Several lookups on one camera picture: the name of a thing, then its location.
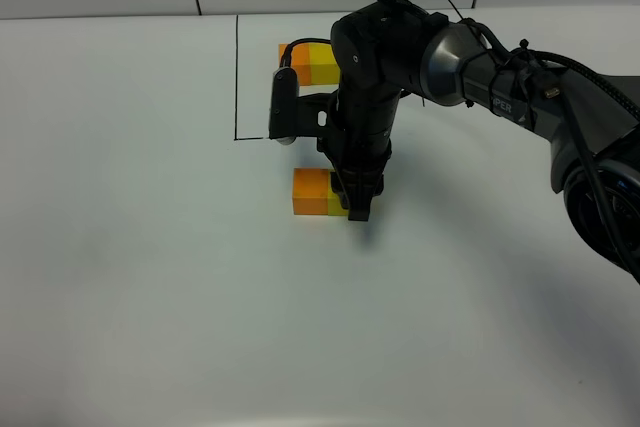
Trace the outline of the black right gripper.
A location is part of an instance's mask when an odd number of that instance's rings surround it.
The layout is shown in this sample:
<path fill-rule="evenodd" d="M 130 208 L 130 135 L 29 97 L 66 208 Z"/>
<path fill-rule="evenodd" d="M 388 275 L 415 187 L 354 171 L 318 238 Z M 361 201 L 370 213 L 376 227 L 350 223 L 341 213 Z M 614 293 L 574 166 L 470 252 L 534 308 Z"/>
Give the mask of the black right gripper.
<path fill-rule="evenodd" d="M 338 89 L 329 95 L 317 147 L 336 172 L 332 191 L 349 221 L 368 221 L 372 200 L 384 190 L 399 100 L 398 89 Z"/>

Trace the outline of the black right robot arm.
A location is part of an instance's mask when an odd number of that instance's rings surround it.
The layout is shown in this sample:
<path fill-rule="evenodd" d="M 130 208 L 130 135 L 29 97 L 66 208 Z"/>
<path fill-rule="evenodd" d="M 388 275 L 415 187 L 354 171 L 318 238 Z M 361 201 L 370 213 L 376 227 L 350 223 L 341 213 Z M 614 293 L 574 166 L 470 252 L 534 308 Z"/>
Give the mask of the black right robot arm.
<path fill-rule="evenodd" d="M 338 20 L 340 70 L 319 141 L 333 188 L 365 221 L 383 187 L 400 99 L 481 106 L 546 140 L 551 186 L 597 253 L 639 272 L 639 105 L 607 77 L 566 56 L 506 48 L 484 24 L 451 21 L 407 0 L 377 0 Z"/>

